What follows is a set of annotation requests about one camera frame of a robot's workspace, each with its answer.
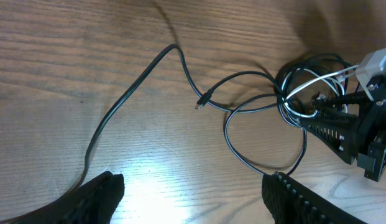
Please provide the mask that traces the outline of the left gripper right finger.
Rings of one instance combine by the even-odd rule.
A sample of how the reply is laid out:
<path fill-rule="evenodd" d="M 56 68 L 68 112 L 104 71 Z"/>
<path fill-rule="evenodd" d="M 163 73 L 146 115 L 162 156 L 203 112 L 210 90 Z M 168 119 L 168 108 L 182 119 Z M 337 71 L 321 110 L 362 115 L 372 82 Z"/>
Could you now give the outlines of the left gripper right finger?
<path fill-rule="evenodd" d="M 262 199 L 275 223 L 365 224 L 290 176 L 262 176 Z"/>

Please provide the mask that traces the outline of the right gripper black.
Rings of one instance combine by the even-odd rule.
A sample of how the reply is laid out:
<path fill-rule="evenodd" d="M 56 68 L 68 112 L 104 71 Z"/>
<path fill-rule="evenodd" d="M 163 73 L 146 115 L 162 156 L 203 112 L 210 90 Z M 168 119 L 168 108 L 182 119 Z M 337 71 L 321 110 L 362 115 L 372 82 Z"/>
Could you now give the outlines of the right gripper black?
<path fill-rule="evenodd" d="M 358 117 L 302 118 L 300 125 L 346 164 L 357 160 L 364 177 L 378 182 L 386 168 L 386 78 L 375 78 L 370 84 L 374 86 L 371 100 L 364 91 L 311 100 L 320 116 L 350 117 L 342 112 L 343 106 L 358 105 Z"/>

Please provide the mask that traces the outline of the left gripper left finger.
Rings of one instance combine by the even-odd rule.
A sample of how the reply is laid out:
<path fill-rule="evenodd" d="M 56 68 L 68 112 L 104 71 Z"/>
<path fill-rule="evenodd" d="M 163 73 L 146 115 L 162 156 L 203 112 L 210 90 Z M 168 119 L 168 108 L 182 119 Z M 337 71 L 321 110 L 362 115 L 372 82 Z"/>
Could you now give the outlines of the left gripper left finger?
<path fill-rule="evenodd" d="M 44 207 L 0 222 L 108 224 L 124 190 L 124 176 L 106 171 Z"/>

